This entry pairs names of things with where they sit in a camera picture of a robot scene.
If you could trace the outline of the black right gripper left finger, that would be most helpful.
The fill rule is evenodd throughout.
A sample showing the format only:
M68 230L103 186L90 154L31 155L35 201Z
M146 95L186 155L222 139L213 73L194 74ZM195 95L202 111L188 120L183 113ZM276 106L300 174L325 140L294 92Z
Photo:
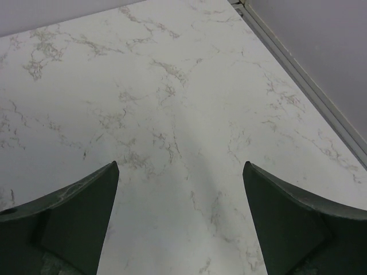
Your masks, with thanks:
M118 180L112 162L1 211L1 274L96 274Z

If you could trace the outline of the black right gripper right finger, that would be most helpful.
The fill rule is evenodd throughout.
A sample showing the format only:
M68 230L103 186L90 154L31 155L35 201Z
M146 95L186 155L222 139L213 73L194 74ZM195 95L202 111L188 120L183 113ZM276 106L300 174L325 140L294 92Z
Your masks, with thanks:
M366 211L246 162L243 181L268 274L366 274Z

